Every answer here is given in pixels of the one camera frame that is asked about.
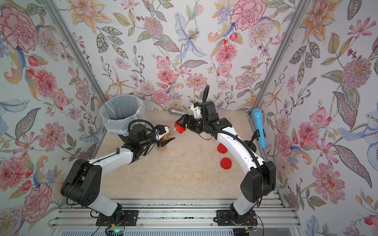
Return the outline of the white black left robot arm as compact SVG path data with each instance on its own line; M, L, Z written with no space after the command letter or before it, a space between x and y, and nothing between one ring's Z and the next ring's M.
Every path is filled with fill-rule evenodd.
M102 178L117 168L146 156L154 145L167 145L171 139L165 139L164 136L168 133L168 126L153 126L150 122L137 120L125 136L119 136L124 143L121 148L100 158L75 161L63 182L60 194L101 216L120 221L124 215L122 207L102 193Z

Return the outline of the black bin with white liner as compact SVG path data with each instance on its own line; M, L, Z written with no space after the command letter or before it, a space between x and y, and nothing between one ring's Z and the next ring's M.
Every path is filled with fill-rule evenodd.
M129 123L133 120L146 120L147 109L139 97L122 94L106 101L100 108L100 116L108 132L127 137Z

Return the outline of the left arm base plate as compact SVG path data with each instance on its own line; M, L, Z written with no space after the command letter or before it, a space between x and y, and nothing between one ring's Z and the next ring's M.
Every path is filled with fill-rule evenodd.
M138 210L117 210L111 216L99 214L96 226L136 226Z

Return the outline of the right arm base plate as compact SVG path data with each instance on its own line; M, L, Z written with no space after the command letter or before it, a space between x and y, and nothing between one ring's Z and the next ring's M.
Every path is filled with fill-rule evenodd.
M233 210L217 210L213 221L218 226L248 226L253 227L258 225L255 211L250 209L249 212L239 215Z

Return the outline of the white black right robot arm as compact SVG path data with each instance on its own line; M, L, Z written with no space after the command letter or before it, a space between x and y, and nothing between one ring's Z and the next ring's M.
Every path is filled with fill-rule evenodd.
M212 101L195 103L193 115L185 114L174 124L179 133L190 130L207 133L225 146L239 163L245 177L240 184L241 196L230 206L235 219L246 217L258 201L276 188L276 165L259 157L237 134L226 118L220 118Z

